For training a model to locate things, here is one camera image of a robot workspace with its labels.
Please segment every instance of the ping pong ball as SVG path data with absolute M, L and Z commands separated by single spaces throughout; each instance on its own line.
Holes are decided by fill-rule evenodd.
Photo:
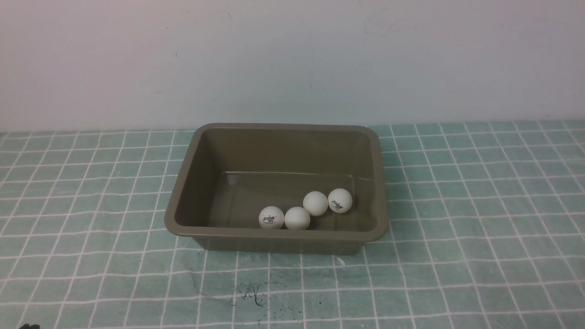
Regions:
M 327 211 L 327 197 L 319 191 L 309 192 L 302 199 L 302 207 L 307 209 L 311 216 L 321 216 Z
M 284 224 L 283 211 L 275 206 L 268 206 L 260 212 L 258 222 L 265 229 L 280 229 Z
M 352 195 L 346 189 L 334 189 L 329 193 L 329 208 L 333 212 L 343 214 L 352 207 Z
M 288 229 L 300 230 L 307 229 L 311 223 L 311 216 L 307 209 L 303 207 L 293 207 L 284 215 L 284 225 Z

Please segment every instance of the white ping pong ball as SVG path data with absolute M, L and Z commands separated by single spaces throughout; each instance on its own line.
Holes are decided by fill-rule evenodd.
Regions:
M 302 199 L 302 207 L 307 209 L 311 216 L 321 216 L 327 211 L 328 207 L 327 197 L 319 192 L 309 192 L 304 199 Z
M 346 189 L 334 189 L 327 198 L 333 212 L 343 214 L 352 207 L 352 195 Z
M 311 216 L 303 207 L 293 207 L 284 215 L 284 225 L 291 230 L 307 229 L 311 223 Z
M 260 212 L 258 223 L 265 229 L 280 229 L 284 224 L 283 211 L 273 205 L 268 206 Z

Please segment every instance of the tray bottom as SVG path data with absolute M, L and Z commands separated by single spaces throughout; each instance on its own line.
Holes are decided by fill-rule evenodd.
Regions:
M 207 225 L 258 228 L 258 215 L 264 207 L 273 205 L 286 213 L 292 207 L 302 207 L 302 199 L 310 191 L 328 195 L 338 187 L 354 196 L 352 209 L 345 214 L 328 210 L 322 216 L 312 217 L 308 229 L 359 231 L 357 212 L 353 211 L 358 206 L 354 178 L 334 174 L 222 173 L 215 187 Z

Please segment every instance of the wall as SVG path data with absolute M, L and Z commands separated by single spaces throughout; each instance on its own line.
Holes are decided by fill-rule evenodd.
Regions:
M 585 115 L 583 0 L 0 1 L 0 131 Z

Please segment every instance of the table surface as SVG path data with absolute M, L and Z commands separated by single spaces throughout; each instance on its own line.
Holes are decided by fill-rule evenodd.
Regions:
M 372 128 L 390 229 L 339 257 L 170 234 L 193 131 L 0 135 L 2 328 L 583 328 L 585 121 Z

